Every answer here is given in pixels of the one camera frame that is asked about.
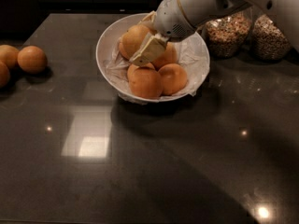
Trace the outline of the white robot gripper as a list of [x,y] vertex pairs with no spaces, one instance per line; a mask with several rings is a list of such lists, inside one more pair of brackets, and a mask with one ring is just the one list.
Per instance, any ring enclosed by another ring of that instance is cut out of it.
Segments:
[[179,0],[163,0],[156,12],[151,11],[138,24],[158,33],[147,33],[140,48],[130,58],[130,62],[137,66],[151,63],[160,57],[166,50],[168,40],[180,42],[195,32]]

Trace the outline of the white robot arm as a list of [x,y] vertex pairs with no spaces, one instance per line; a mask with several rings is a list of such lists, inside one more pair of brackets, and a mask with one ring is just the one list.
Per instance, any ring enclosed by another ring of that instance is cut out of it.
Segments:
[[198,26],[251,6],[266,14],[299,50],[299,0],[163,0],[142,21],[156,31],[146,35],[130,62],[142,66],[160,56],[168,42],[180,42]]

